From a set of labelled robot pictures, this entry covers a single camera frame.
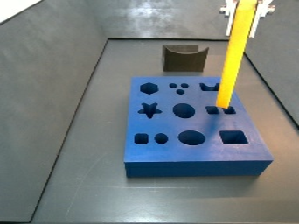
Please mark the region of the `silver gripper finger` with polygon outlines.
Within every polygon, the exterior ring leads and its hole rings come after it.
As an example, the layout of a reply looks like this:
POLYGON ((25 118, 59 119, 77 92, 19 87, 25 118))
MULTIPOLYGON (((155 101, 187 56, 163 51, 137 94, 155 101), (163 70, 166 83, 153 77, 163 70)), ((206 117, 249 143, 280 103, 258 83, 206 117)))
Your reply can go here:
POLYGON ((249 33, 249 36, 252 38, 254 38, 257 34, 260 19, 265 18, 269 14, 273 14, 276 12, 277 7, 273 5, 273 2, 274 0, 257 1, 257 12, 249 33))
POLYGON ((219 8, 219 12, 223 13, 225 17, 229 19, 226 35, 230 36, 240 0, 225 0, 225 2, 226 4, 219 8))

